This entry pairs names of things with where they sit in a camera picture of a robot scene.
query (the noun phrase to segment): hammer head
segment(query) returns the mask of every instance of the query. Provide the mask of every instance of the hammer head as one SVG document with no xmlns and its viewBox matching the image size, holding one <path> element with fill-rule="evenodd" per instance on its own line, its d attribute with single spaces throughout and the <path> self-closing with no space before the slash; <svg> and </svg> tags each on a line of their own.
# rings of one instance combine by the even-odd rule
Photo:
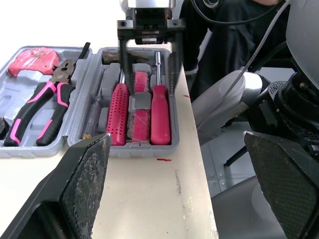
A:
<svg viewBox="0 0 319 239">
<path fill-rule="evenodd" d="M 135 63 L 147 63 L 148 57 L 144 56 L 143 54 L 139 54 L 136 52 L 128 52 L 129 62 L 131 64 Z M 110 53 L 105 52 L 102 55 L 102 64 L 103 65 L 110 65 L 111 63 L 120 63 L 120 53 Z"/>
</svg>

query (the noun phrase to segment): screwdriver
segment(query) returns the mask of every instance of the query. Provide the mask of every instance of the screwdriver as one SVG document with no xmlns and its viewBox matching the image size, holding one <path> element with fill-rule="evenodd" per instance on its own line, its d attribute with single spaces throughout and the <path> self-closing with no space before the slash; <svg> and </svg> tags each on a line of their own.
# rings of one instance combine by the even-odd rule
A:
<svg viewBox="0 0 319 239">
<path fill-rule="evenodd" d="M 116 85 L 111 99 L 106 133 L 112 135 L 112 146 L 125 145 L 125 126 L 128 117 L 129 88 L 125 85 L 125 74 L 121 70 L 120 82 Z"/>
<path fill-rule="evenodd" d="M 89 118 L 86 122 L 86 126 L 82 135 L 82 139 L 91 138 L 94 136 L 96 131 L 96 126 L 99 120 L 99 116 L 101 113 L 101 107 L 102 107 L 102 85 L 103 85 L 103 79 L 105 76 L 106 71 L 104 71 L 104 74 L 102 74 L 102 78 L 100 80 L 100 87 L 98 90 L 98 94 L 94 99 L 94 103 L 92 104 Z"/>
<path fill-rule="evenodd" d="M 161 84 L 160 52 L 155 52 L 157 66 L 157 85 L 153 87 L 151 107 L 151 143 L 154 145 L 167 145 L 170 143 L 168 102 L 166 87 Z"/>
</svg>

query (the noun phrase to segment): gray plastic tool case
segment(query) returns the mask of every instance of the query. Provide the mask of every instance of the gray plastic tool case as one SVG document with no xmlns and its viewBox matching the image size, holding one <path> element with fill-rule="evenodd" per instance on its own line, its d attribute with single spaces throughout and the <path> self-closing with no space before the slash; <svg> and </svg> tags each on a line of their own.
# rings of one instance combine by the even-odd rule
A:
<svg viewBox="0 0 319 239">
<path fill-rule="evenodd" d="M 19 49 L 13 57 L 0 70 L 0 117 L 8 114 L 8 109 L 12 110 L 14 101 L 25 94 L 25 91 L 34 90 L 40 82 L 49 80 L 50 76 L 43 76 L 35 71 L 21 71 L 17 78 L 10 77 L 7 73 L 9 64 L 15 60 L 22 51 L 39 46 L 27 46 Z M 66 59 L 76 61 L 82 50 L 81 47 L 49 47 L 54 49 L 59 56 L 60 63 Z M 165 83 L 169 89 L 167 62 L 169 51 L 165 49 L 153 48 L 129 48 L 130 52 L 136 52 L 148 57 L 148 62 L 152 69 L 152 76 L 156 75 L 155 52 L 160 51 L 162 55 L 162 84 Z M 48 146 L 36 146 L 35 142 L 42 131 L 43 127 L 51 118 L 56 105 L 56 96 L 48 101 L 33 117 L 28 125 L 19 147 L 4 147 L 3 140 L 0 140 L 0 158 L 25 157 L 34 158 L 37 156 L 52 156 L 57 154 L 64 141 L 67 140 L 69 145 L 74 145 L 81 140 L 90 107 L 93 99 L 97 94 L 97 89 L 101 78 L 110 65 L 102 64 L 102 55 L 106 52 L 116 53 L 117 47 L 102 48 L 97 54 L 92 54 L 90 50 L 87 56 L 79 60 L 74 74 L 71 78 L 75 90 L 71 93 L 70 105 L 66 112 L 58 136 Z M 110 156 L 116 157 L 158 157 L 169 155 L 175 151 L 179 143 L 178 121 L 175 95 L 168 95 L 169 112 L 170 112 L 170 145 L 151 145 L 150 143 L 135 143 L 127 141 L 124 146 L 112 146 Z M 103 107 L 109 107 L 108 102 L 104 101 Z"/>
</svg>

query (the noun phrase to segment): gray floor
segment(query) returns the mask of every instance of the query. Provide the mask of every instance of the gray floor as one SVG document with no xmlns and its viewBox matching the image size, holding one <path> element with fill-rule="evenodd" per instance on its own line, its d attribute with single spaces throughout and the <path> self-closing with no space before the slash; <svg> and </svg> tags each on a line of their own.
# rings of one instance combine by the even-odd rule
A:
<svg viewBox="0 0 319 239">
<path fill-rule="evenodd" d="M 258 74 L 272 82 L 287 81 L 293 70 L 263 68 Z M 246 130 L 251 130 L 247 122 L 235 122 L 222 136 L 201 147 L 211 197 L 255 175 L 248 153 L 224 168 L 224 163 L 244 146 L 243 132 Z"/>
</svg>

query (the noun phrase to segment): white table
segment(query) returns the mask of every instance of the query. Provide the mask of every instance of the white table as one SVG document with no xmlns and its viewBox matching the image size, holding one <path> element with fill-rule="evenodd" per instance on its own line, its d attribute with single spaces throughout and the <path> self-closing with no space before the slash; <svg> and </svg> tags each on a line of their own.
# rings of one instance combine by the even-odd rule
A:
<svg viewBox="0 0 319 239">
<path fill-rule="evenodd" d="M 1 25 L 5 36 L 0 37 L 0 66 L 25 45 L 82 46 L 90 41 L 93 53 L 101 47 L 117 46 L 116 19 L 124 17 L 118 1 L 90 0 L 85 6 L 73 6 L 71 1 L 56 0 L 47 11 L 43 10 L 44 2 L 1 3 L 8 11 L 2 12 L 0 22 L 8 24 Z M 56 12 L 68 14 L 61 18 Z M 36 28 L 47 25 L 56 26 L 55 32 L 60 34 L 39 34 Z M 180 143 L 175 153 L 165 157 L 171 162 L 155 158 L 109 159 L 93 239 L 218 238 L 187 95 L 182 72 L 176 88 Z M 60 153 L 48 158 L 0 160 L 0 235 L 67 148 L 65 145 Z"/>
</svg>

